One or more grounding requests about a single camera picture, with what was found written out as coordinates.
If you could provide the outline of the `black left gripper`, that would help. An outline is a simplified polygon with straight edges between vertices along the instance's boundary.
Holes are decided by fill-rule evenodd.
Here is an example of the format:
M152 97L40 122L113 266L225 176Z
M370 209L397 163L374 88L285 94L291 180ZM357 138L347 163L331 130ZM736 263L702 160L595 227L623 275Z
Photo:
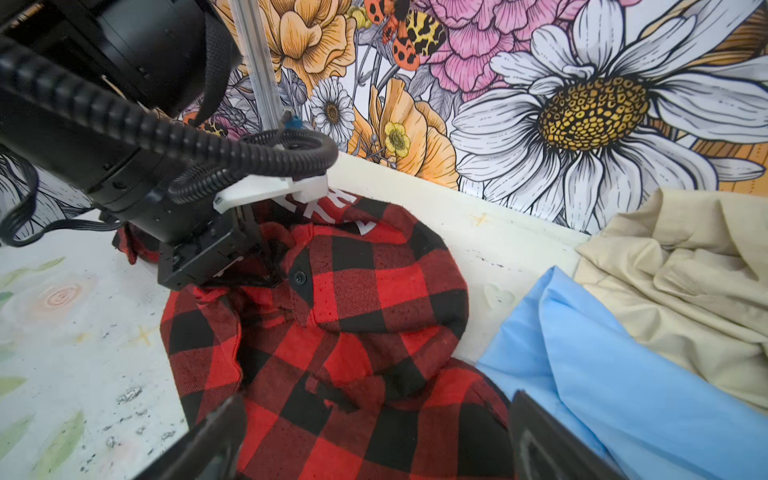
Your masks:
M114 248L154 264L168 289L270 285L270 248L250 206L218 213L211 198L176 204L152 191L117 218Z

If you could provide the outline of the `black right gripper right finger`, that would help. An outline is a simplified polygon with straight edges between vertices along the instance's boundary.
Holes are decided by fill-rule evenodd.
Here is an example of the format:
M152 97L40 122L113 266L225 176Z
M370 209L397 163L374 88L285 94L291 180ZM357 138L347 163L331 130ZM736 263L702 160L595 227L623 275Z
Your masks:
M623 478L523 390L509 406L508 433L517 479Z

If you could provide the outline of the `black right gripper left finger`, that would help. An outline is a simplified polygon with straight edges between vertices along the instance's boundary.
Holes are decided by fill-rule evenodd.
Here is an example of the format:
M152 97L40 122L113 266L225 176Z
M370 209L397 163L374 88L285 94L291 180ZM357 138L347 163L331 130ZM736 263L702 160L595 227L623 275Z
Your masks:
M135 480L227 480L236 477L246 436L244 399L236 394L145 468Z

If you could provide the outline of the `light blue cloth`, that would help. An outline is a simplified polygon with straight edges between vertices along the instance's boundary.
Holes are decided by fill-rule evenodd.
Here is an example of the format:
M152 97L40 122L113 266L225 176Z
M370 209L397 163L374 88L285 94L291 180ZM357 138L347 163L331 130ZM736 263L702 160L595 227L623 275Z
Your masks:
M767 475L764 414L637 343L558 268L520 301L477 366L630 479Z

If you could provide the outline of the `red black plaid shirt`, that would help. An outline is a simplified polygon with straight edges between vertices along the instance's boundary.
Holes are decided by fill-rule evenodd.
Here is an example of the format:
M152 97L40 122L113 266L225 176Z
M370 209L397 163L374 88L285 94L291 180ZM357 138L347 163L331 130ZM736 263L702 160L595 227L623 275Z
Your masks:
M510 479L508 400L454 357L466 282L401 206L344 191L252 206L265 248L169 296L187 423L241 395L239 479Z

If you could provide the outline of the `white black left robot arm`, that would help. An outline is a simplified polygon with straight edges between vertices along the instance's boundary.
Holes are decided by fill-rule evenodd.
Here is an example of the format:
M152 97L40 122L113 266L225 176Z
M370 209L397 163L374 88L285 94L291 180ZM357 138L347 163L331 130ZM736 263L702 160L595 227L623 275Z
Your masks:
M226 284L264 251L252 213L214 207L251 144L206 128L241 60L209 1L3 2L1 149L27 190L2 243L143 234L163 286Z

